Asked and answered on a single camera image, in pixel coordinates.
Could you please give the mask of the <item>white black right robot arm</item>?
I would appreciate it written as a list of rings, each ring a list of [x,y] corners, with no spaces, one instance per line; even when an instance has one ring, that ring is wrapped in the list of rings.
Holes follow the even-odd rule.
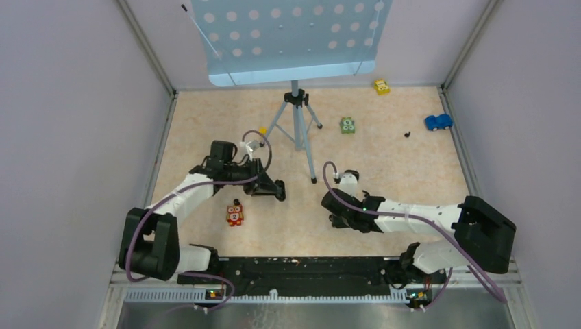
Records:
[[[321,205],[335,228],[437,236],[437,241],[417,243],[403,253],[401,272],[410,282],[420,282],[447,267],[471,266],[494,274],[509,270],[517,227],[480,197],[469,195],[459,204],[424,206],[368,193],[359,200],[332,188]]]

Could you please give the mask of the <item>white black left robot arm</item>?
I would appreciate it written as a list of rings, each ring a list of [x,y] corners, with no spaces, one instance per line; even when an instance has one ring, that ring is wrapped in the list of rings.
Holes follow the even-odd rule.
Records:
[[[246,195],[285,200],[284,182],[272,180],[266,165],[251,155],[257,146],[257,141],[244,143],[245,159],[234,162],[237,146],[213,141],[209,155],[188,172],[181,184],[157,203],[127,213],[118,265],[130,281],[145,278],[167,281],[175,273],[186,271],[193,271],[203,283],[219,277],[217,251],[202,245],[181,244],[179,227],[198,206],[227,185],[241,186]]]

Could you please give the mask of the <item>red owl number block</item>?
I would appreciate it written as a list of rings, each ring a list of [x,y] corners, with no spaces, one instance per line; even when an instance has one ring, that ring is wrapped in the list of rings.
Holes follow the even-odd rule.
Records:
[[[244,221],[243,206],[241,204],[228,206],[226,221],[231,227],[241,226]]]

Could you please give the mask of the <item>green monster toy block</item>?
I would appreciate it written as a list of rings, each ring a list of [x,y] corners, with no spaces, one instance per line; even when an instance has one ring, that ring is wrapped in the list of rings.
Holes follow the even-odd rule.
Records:
[[[351,117],[342,117],[339,125],[341,134],[354,134],[356,132],[355,121]]]

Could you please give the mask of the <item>yellow toy block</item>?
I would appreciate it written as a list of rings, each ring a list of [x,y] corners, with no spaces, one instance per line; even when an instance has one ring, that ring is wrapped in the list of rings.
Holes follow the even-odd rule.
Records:
[[[375,80],[373,87],[378,95],[387,95],[391,91],[390,86],[383,79]]]

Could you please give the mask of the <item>blue toy car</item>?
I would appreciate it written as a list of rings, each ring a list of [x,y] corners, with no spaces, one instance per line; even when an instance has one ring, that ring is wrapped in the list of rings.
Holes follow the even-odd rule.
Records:
[[[429,131],[450,130],[454,124],[448,114],[430,115],[424,119],[424,123]]]

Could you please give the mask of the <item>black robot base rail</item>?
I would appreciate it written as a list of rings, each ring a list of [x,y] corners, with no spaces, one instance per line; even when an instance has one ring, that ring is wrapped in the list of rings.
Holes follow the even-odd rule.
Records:
[[[201,277],[189,270],[177,277],[181,285],[234,285],[236,297],[266,296],[275,289],[282,297],[364,297],[399,293],[414,284],[445,282],[442,271],[425,274],[401,265],[398,258],[352,257],[229,257],[211,261]]]

